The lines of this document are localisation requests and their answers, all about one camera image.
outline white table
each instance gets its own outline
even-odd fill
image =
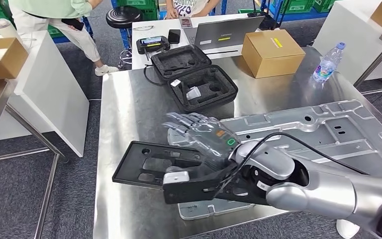
[[[382,53],[382,27],[370,19],[380,2],[382,0],[336,1],[314,41],[313,47],[323,56],[338,42],[346,43],[337,70],[352,84]],[[378,78],[382,78],[382,61],[365,80]]]
[[[39,132],[55,131],[83,156],[89,102],[47,31],[22,35],[29,55],[8,103]],[[7,112],[0,117],[0,140],[29,135]]]
[[[216,16],[203,16],[203,17],[193,17],[191,18],[192,26],[197,27],[198,24],[202,22],[214,22],[214,21],[224,21],[230,19],[238,19],[238,18],[246,18],[248,17],[246,13],[239,14],[229,14],[229,15],[216,15]],[[181,28],[181,24],[179,19],[169,19],[169,20],[159,20],[159,21],[141,21],[134,22],[132,24],[132,28],[143,27],[143,26],[154,26],[150,30],[146,31],[132,31],[132,69],[141,69],[144,68],[145,64],[151,64],[150,61],[147,61],[146,55],[138,54],[136,42],[139,39],[152,37],[152,36],[165,36],[168,37],[169,29],[180,29],[181,30],[181,38],[179,44],[171,44],[172,48],[177,48],[180,46],[189,45],[188,39],[185,36],[184,31]],[[222,57],[231,57],[231,56],[239,56],[241,55],[242,45],[228,46],[228,47],[220,47],[214,49],[204,50],[204,53],[213,53],[213,52],[223,52],[223,51],[234,51],[237,52],[229,52],[229,53],[219,53],[219,54],[211,54],[208,57],[210,59],[217,59]]]

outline black stool seat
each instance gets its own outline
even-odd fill
[[[132,23],[143,20],[143,12],[133,6],[118,6],[106,14],[106,22],[113,28],[132,28]]]

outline shoe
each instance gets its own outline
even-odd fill
[[[336,229],[341,237],[351,239],[358,233],[360,227],[346,220],[337,220]]]
[[[102,67],[96,67],[95,69],[95,74],[97,76],[102,76],[106,73],[112,73],[112,72],[117,72],[119,71],[118,68],[114,67],[114,66],[108,66],[108,65],[103,65]]]

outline silver robot arm segment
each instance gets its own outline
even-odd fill
[[[235,161],[241,163],[256,143],[240,145]],[[257,168],[255,183],[271,206],[345,219],[382,237],[382,178],[293,157],[266,143],[245,165]]]

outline green led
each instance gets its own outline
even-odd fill
[[[235,139],[233,138],[230,138],[227,142],[226,142],[228,145],[233,145],[236,143]]]

